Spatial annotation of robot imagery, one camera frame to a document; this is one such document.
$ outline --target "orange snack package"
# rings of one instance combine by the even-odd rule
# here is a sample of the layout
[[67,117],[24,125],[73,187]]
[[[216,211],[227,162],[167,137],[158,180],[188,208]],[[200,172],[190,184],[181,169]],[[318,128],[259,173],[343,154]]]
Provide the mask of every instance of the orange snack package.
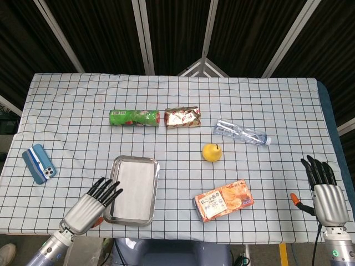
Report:
[[216,188],[195,197],[195,206],[203,222],[254,204],[245,180]]

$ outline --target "orange fingertip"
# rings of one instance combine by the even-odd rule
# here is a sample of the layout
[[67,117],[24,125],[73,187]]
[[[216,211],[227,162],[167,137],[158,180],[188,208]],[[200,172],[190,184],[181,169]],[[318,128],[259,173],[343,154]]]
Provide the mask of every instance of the orange fingertip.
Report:
[[299,204],[301,201],[297,198],[296,194],[291,193],[290,195],[291,195],[291,200],[292,200],[293,204],[295,206],[297,206],[297,204]]
[[104,221],[104,218],[99,217],[91,228],[99,226]]

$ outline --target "blue phone case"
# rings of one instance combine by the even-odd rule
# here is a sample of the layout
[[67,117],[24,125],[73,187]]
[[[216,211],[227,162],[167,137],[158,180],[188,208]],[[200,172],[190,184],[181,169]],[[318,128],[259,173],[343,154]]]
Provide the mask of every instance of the blue phone case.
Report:
[[57,173],[41,144],[36,144],[25,150],[22,153],[22,158],[35,182],[39,185],[45,183]]

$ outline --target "silver rectangular tray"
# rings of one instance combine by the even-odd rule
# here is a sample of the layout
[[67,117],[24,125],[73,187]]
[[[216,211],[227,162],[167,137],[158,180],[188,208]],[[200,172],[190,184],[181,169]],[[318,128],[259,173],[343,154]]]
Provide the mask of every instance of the silver rectangular tray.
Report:
[[110,174],[112,182],[120,181],[123,192],[104,212],[109,223],[147,226],[153,220],[159,163],[152,158],[119,156]]

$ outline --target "shoe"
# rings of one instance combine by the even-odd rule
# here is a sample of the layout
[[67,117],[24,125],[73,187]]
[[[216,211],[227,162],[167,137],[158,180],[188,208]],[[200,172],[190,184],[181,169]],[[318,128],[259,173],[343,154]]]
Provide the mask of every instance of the shoe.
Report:
[[8,266],[15,258],[16,246],[14,244],[6,244],[0,248],[0,266]]

